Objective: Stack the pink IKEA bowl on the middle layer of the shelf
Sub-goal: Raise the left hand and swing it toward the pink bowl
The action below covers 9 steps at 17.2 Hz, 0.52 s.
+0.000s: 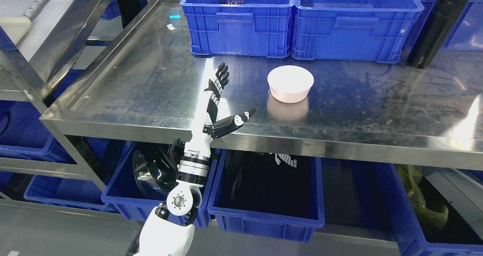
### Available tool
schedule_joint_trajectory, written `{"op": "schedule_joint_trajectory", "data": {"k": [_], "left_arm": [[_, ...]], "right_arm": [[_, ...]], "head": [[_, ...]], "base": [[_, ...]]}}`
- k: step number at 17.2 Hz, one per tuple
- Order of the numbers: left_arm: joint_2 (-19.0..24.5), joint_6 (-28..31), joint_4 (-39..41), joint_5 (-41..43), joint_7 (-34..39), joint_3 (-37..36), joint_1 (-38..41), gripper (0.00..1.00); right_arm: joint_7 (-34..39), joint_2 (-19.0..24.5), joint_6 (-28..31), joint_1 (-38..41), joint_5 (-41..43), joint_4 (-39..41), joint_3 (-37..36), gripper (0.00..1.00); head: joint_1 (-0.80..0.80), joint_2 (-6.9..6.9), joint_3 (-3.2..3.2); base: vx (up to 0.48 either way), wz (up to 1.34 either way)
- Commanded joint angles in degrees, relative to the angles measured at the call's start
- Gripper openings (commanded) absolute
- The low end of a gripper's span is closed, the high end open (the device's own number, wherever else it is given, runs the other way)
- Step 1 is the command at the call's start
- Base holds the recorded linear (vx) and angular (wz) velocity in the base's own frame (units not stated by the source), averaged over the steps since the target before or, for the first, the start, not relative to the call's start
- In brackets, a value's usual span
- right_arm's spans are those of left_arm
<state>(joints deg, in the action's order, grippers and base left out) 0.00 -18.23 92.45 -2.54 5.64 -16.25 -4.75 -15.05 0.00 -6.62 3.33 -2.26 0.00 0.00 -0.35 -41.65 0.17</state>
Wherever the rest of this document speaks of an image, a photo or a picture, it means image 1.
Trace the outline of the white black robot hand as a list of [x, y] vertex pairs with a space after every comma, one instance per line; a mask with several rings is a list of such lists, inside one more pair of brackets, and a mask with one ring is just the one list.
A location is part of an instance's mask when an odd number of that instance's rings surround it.
[[257, 108], [231, 115], [218, 120], [219, 103], [224, 88], [228, 84], [228, 65], [221, 62], [207, 79], [207, 86], [200, 92], [191, 125], [191, 139], [185, 143], [183, 157], [188, 160], [209, 160], [211, 143], [240, 129], [253, 115]]

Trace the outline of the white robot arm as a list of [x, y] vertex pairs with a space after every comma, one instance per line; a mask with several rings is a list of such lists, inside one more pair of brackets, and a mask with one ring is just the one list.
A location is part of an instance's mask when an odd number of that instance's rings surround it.
[[138, 238], [137, 256], [185, 256], [202, 203], [200, 189], [210, 168], [210, 150], [185, 151], [177, 165], [176, 186], [148, 216]]

